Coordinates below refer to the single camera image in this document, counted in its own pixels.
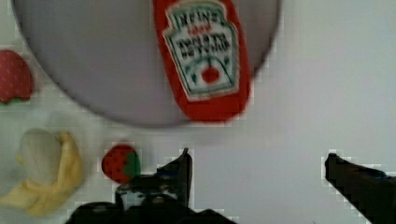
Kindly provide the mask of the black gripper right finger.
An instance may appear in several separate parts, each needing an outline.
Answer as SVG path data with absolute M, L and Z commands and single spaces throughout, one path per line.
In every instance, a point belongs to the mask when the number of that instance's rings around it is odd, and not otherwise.
M 330 153 L 325 179 L 372 224 L 395 224 L 395 177 Z

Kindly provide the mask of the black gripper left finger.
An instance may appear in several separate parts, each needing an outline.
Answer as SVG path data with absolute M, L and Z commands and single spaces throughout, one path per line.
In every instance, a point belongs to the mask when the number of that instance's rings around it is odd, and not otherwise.
M 189 149 L 157 169 L 153 175 L 137 175 L 115 191 L 115 201 L 123 209 L 140 206 L 149 196 L 169 196 L 188 205 L 191 193 L 192 157 Z

